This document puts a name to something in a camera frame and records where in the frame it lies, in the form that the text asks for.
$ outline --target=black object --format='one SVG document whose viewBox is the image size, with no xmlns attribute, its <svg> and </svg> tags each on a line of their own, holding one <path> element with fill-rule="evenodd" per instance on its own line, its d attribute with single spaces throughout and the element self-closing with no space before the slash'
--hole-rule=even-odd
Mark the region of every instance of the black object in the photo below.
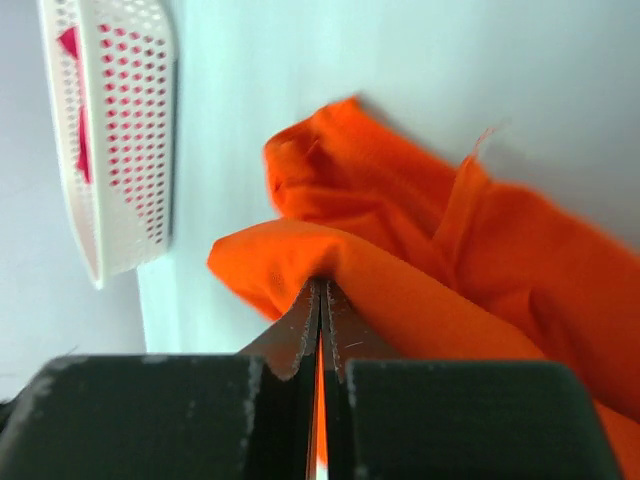
<svg viewBox="0 0 640 480">
<path fill-rule="evenodd" d="M 331 480 L 621 478 L 565 367 L 402 359 L 310 281 L 237 356 L 52 361 L 0 406 L 0 480 L 313 478 L 319 375 Z"/>
</svg>

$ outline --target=table surface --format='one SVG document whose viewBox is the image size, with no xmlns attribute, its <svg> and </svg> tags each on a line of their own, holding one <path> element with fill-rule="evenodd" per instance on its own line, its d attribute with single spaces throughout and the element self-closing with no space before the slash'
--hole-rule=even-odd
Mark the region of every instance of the table surface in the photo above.
<svg viewBox="0 0 640 480">
<path fill-rule="evenodd" d="M 458 163 L 483 161 L 640 245 L 633 2 L 167 0 L 179 42 L 171 251 L 138 270 L 152 352 L 235 352 L 265 321 L 207 270 L 215 239 L 275 217 L 261 150 L 359 93 Z"/>
</svg>

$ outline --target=orange cloth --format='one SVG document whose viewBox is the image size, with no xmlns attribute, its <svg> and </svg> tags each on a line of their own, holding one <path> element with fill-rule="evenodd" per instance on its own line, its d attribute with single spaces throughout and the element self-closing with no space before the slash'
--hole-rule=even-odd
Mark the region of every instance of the orange cloth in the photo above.
<svg viewBox="0 0 640 480">
<path fill-rule="evenodd" d="M 640 258 L 474 155 L 455 169 L 329 105 L 265 147 L 284 218 L 215 243 L 208 266 L 271 319 L 307 278 L 336 280 L 420 359 L 550 359 L 588 386 L 640 479 Z"/>
</svg>

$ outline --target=red object in basket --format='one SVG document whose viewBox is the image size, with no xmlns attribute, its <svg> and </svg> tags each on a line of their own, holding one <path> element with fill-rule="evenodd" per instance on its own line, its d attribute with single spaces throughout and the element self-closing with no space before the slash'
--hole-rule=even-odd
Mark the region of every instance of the red object in basket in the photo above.
<svg viewBox="0 0 640 480">
<path fill-rule="evenodd" d="M 62 45 L 62 48 L 76 60 L 76 66 L 78 70 L 78 83 L 80 84 L 80 95 L 82 97 L 82 105 L 78 112 L 78 144 L 80 146 L 80 152 L 78 153 L 78 160 L 76 162 L 76 168 L 82 172 L 85 182 L 91 183 L 91 172 L 89 171 L 89 148 L 87 145 L 87 133 L 85 131 L 85 116 L 86 109 L 84 105 L 84 86 L 82 85 L 82 62 L 80 61 L 77 42 L 76 42 L 76 27 L 71 27 L 64 31 L 62 35 L 58 37 L 58 42 Z"/>
</svg>

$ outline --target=white basket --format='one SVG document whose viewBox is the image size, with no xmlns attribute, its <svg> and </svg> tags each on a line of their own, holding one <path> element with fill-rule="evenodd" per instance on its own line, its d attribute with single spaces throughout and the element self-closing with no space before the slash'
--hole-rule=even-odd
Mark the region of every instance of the white basket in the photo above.
<svg viewBox="0 0 640 480">
<path fill-rule="evenodd" d="M 168 248 L 173 35 L 155 0 L 40 0 L 40 17 L 67 211 L 102 288 Z M 82 72 L 57 41 L 73 26 Z M 76 168 L 83 101 L 90 184 Z"/>
</svg>

